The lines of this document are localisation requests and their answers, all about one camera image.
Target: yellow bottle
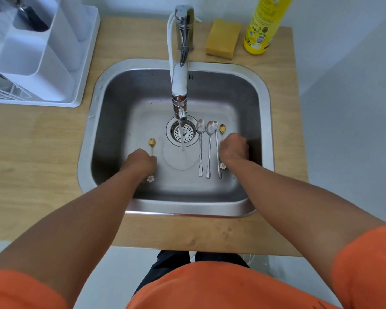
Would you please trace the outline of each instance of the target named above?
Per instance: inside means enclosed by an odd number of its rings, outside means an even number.
[[[262,54],[268,49],[291,2],[292,0],[259,0],[244,37],[246,51]]]

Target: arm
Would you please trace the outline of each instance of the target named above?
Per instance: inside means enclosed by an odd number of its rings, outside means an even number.
[[[155,167],[154,156],[136,150],[119,173],[44,217],[11,243],[0,253],[0,269],[38,279],[72,308],[112,244],[136,187]]]
[[[296,247],[330,288],[335,255],[368,230],[386,226],[334,193],[247,160],[246,139],[237,133],[229,134],[219,151],[258,212]]]

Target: sink rim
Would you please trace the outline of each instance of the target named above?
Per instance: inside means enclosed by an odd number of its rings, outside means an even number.
[[[144,69],[169,71],[169,62],[166,60],[138,58],[120,61],[107,68],[100,75],[95,84],[77,165],[78,183],[83,193],[86,193],[97,186],[91,172],[91,162],[106,88],[117,75],[126,71]],[[274,171],[270,95],[264,81],[255,72],[237,64],[189,62],[189,70],[232,74],[243,78],[253,86],[259,97],[262,164],[264,168]],[[249,198],[236,202],[217,203],[174,202],[134,198],[131,200],[126,213],[151,215],[200,215],[240,218],[251,215],[255,211],[256,209],[250,202]]]

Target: sink basin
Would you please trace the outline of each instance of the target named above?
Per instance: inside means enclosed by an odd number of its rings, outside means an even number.
[[[77,176],[83,192],[118,172],[138,148],[151,153],[155,138],[155,180],[137,188],[128,213],[242,217],[255,208],[227,169],[218,177],[216,137],[211,137],[211,178],[199,177],[197,120],[217,120],[225,136],[249,141],[250,159],[274,170],[270,98],[260,77],[239,65],[189,63],[188,123],[182,150],[171,100],[169,62],[130,59],[109,67],[98,79],[89,110]],[[202,135],[206,174],[209,135]]]

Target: hand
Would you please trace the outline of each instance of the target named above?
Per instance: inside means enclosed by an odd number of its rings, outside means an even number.
[[[145,150],[138,149],[127,156],[120,171],[130,172],[142,181],[153,175],[156,170],[156,163],[156,156],[150,156]]]
[[[229,134],[221,141],[219,155],[222,162],[229,167],[229,163],[238,159],[249,159],[249,146],[246,138],[238,133]]]

